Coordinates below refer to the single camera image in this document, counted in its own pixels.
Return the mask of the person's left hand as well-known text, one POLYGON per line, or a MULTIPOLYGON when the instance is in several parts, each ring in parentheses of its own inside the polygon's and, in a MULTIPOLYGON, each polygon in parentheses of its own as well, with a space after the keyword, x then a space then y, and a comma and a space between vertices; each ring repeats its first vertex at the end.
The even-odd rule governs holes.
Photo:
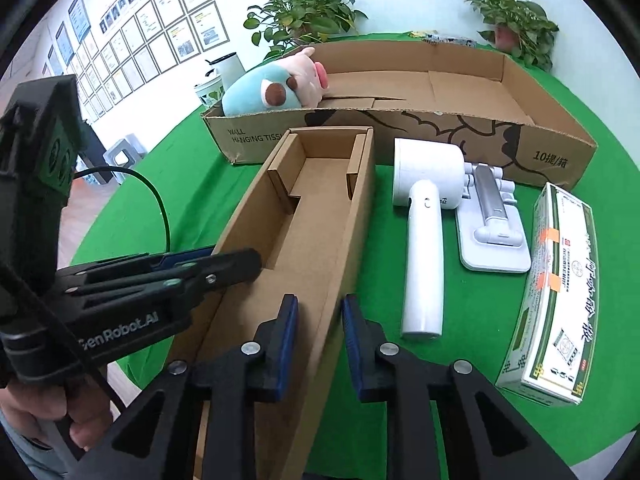
POLYGON ((19 434, 44 444, 50 441, 40 420, 60 420, 66 415, 73 442, 88 451, 104 436, 113 416, 110 400, 90 377, 73 379, 65 389, 60 386, 25 385, 12 379, 1 389, 1 411, 19 434))

